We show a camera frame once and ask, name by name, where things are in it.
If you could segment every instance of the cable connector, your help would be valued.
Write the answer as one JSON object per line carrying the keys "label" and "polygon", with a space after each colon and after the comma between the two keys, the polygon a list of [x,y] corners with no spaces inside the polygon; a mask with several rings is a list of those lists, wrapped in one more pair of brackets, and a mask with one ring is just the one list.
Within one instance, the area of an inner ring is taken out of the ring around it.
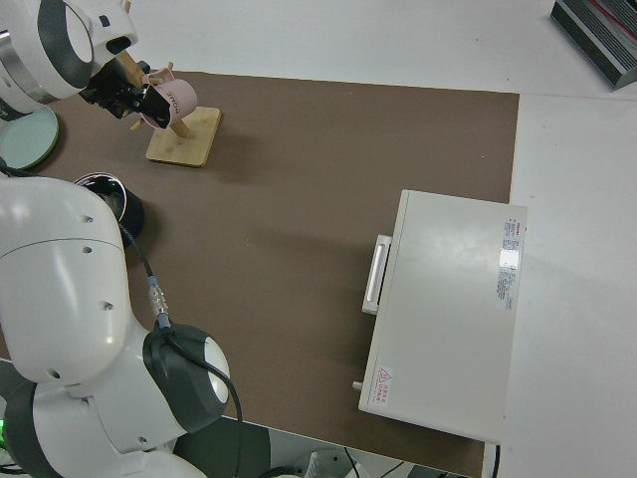
{"label": "cable connector", "polygon": [[155,276],[148,276],[148,299],[160,329],[170,329],[168,304]]}

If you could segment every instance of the pink cup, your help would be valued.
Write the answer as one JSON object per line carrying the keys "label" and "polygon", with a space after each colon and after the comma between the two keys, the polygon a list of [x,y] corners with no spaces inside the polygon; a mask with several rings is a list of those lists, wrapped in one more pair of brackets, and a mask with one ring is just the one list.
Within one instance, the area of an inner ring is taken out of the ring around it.
{"label": "pink cup", "polygon": [[[197,94],[194,89],[187,82],[175,79],[169,68],[144,75],[142,81],[155,89],[170,105],[169,124],[184,119],[197,108]],[[141,117],[152,127],[161,127],[153,118],[147,115]]]}

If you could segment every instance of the white device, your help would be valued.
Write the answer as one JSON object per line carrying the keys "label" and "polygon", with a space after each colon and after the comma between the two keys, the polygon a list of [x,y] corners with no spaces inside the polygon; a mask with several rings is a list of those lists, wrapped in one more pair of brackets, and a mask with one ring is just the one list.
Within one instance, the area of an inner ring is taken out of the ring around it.
{"label": "white device", "polygon": [[402,192],[363,305],[378,309],[361,410],[500,443],[526,223],[523,207]]}

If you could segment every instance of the black cable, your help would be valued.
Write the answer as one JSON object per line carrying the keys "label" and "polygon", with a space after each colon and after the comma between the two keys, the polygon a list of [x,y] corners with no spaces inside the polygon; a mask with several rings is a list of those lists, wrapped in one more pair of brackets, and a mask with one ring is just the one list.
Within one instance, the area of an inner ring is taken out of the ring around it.
{"label": "black cable", "polygon": [[2,157],[0,157],[0,172],[6,172],[10,176],[15,177],[35,177],[36,174],[31,174],[30,172],[23,171],[22,169],[16,169],[15,167],[11,167],[7,165],[7,161],[5,161]]}
{"label": "black cable", "polygon": [[347,449],[346,446],[343,446],[343,448],[345,450],[345,454],[347,455],[347,458],[349,458],[349,463],[351,463],[351,467],[354,469],[354,473],[356,473],[356,478],[360,478],[360,473],[358,473],[358,470],[356,469],[356,463],[354,462],[354,459],[349,454],[349,450]]}
{"label": "black cable", "polygon": [[500,469],[500,445],[496,445],[496,461],[494,462],[494,472],[491,478],[498,477],[498,470]]}
{"label": "black cable", "polygon": [[176,351],[186,360],[191,361],[192,363],[199,365],[202,368],[205,368],[210,373],[218,377],[221,381],[223,381],[223,383],[228,387],[228,390],[232,395],[232,401],[234,401],[235,408],[237,409],[237,424],[239,425],[239,437],[237,439],[237,466],[235,468],[234,475],[235,478],[237,478],[239,476],[239,470],[241,468],[241,453],[243,448],[243,411],[241,409],[241,402],[239,401],[239,394],[237,393],[237,389],[235,388],[234,383],[228,375],[226,375],[215,365],[208,363],[206,360],[198,357],[191,351],[182,347],[181,344],[175,340],[174,332],[172,330],[168,330],[164,337],[166,339],[166,342],[172,347],[174,351]]}
{"label": "black cable", "polygon": [[7,465],[0,465],[0,474],[4,475],[26,475],[27,472],[21,468],[10,468],[12,466],[18,466],[15,463],[9,463]]}
{"label": "black cable", "polygon": [[396,471],[398,468],[400,468],[402,465],[404,465],[405,462],[401,461],[400,463],[398,463],[396,466],[394,466],[391,470],[386,471],[385,473],[383,473],[382,475],[380,475],[378,478],[385,478],[385,476],[387,476],[390,473],[393,473],[394,471]]}
{"label": "black cable", "polygon": [[143,268],[146,270],[146,275],[148,277],[154,276],[154,273],[152,272],[152,268],[150,267],[150,263],[148,262],[146,255],[141,250],[141,247],[139,247],[139,244],[137,244],[137,241],[135,241],[135,238],[132,236],[132,234],[130,234],[128,229],[126,229],[123,226],[123,224],[121,224],[120,222],[118,222],[117,224],[119,224],[119,229],[121,229],[121,232],[123,233],[123,235],[126,236],[126,239],[128,239],[128,242],[130,242],[130,244],[132,245],[132,248],[137,253],[137,256],[139,256],[139,259],[141,259],[141,262],[143,263]]}

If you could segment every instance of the cable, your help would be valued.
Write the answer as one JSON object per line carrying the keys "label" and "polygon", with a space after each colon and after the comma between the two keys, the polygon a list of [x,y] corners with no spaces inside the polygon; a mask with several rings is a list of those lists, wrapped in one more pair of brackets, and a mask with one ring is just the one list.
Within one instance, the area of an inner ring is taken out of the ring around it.
{"label": "cable", "polygon": [[5,161],[2,157],[0,157],[0,171],[6,172],[10,176],[15,177],[36,177],[36,174],[31,174],[30,172],[7,165],[7,161]]}
{"label": "cable", "polygon": [[354,462],[354,459],[349,454],[349,450],[347,449],[346,446],[343,446],[343,448],[345,449],[345,454],[347,455],[347,458],[349,458],[349,463],[351,463],[351,467],[354,469],[354,473],[356,473],[356,478],[360,478],[360,473],[358,473],[358,470],[356,469],[356,463]]}
{"label": "cable", "polygon": [[[343,449],[345,450],[345,454],[347,455],[347,458],[349,458],[349,463],[351,463],[351,467],[354,469],[354,473],[356,473],[356,477],[360,478],[360,474],[358,473],[358,470],[356,469],[356,463],[355,463],[354,459],[351,457],[351,455],[349,454],[349,450],[347,449],[346,446],[343,446]],[[396,471],[398,468],[400,468],[404,464],[405,464],[405,462],[401,461],[400,463],[398,463],[396,466],[394,466],[390,470],[384,472],[378,478],[385,478],[385,476],[393,473],[394,471]]]}
{"label": "cable", "polygon": [[123,235],[126,236],[126,239],[128,239],[128,242],[130,242],[130,244],[132,245],[133,249],[137,253],[137,256],[139,256],[139,259],[141,259],[141,262],[143,263],[143,268],[146,271],[146,276],[153,277],[154,273],[152,272],[150,263],[148,262],[146,255],[141,250],[141,247],[139,247],[139,244],[137,244],[137,241],[135,241],[135,238],[132,236],[132,234],[130,234],[128,229],[126,229],[123,224],[121,224],[120,222],[118,222],[117,224],[119,224],[119,229],[121,230]]}
{"label": "cable", "polygon": [[400,468],[402,465],[404,465],[405,462],[401,461],[400,463],[398,463],[396,466],[394,466],[391,470],[383,473],[382,475],[380,475],[378,478],[385,478],[385,476],[387,476],[390,473],[393,473],[394,471],[396,471],[398,468]]}
{"label": "cable", "polygon": [[163,331],[163,336],[166,342],[174,351],[180,354],[183,358],[208,370],[210,373],[212,373],[221,381],[223,381],[226,387],[228,387],[230,394],[232,395],[232,401],[234,401],[235,408],[237,409],[237,423],[239,425],[239,436],[237,439],[237,442],[238,442],[237,466],[235,468],[235,478],[238,478],[239,470],[241,468],[241,454],[242,454],[242,448],[243,448],[243,410],[241,409],[241,401],[239,400],[239,394],[237,393],[237,389],[235,388],[235,385],[230,379],[230,377],[226,375],[223,371],[221,371],[219,368],[214,366],[212,363],[208,363],[206,360],[196,356],[191,351],[188,351],[187,349],[182,347],[179,342],[177,342],[174,339],[174,331],[171,328],[170,318],[168,317],[168,313],[167,313],[168,306],[163,300],[163,293],[161,292],[161,289],[159,289],[157,285],[157,280],[155,278],[154,272],[152,271],[152,268],[150,267],[150,263],[148,262],[146,255],[143,253],[143,251],[141,250],[141,247],[139,247],[139,244],[137,244],[137,241],[132,236],[132,234],[130,234],[130,232],[121,223],[118,223],[118,224],[119,224],[119,229],[121,230],[123,235],[126,237],[126,239],[128,239],[128,241],[134,248],[135,252],[137,253],[137,256],[139,256],[139,259],[141,259],[141,262],[143,263],[143,267],[146,271],[146,276],[148,276],[148,283],[150,285],[151,290],[153,288],[156,288],[156,293],[158,294],[159,297],[158,298],[157,296],[153,297],[153,300],[152,300],[153,309],[156,314],[155,318],[157,320],[159,328]]}
{"label": "cable", "polygon": [[0,465],[0,474],[4,475],[26,475],[27,472],[21,468],[10,468],[12,466],[18,466],[15,463],[9,463],[8,465]]}
{"label": "cable", "polygon": [[494,472],[491,478],[498,477],[498,470],[500,469],[500,445],[496,445],[496,461],[494,462]]}
{"label": "cable", "polygon": [[206,360],[198,357],[191,351],[185,349],[181,346],[179,342],[177,342],[174,338],[174,332],[172,330],[167,330],[164,334],[166,342],[170,345],[170,347],[184,357],[186,360],[191,361],[192,363],[205,368],[210,373],[218,377],[223,383],[228,387],[230,394],[232,395],[232,401],[235,403],[235,408],[237,409],[237,424],[239,425],[239,437],[237,439],[237,466],[235,468],[235,478],[239,476],[239,471],[241,468],[241,454],[243,448],[243,411],[241,409],[241,402],[239,401],[239,394],[237,393],[237,389],[235,388],[234,383],[230,379],[228,375],[226,375],[219,368],[214,366],[211,363],[208,363]]}

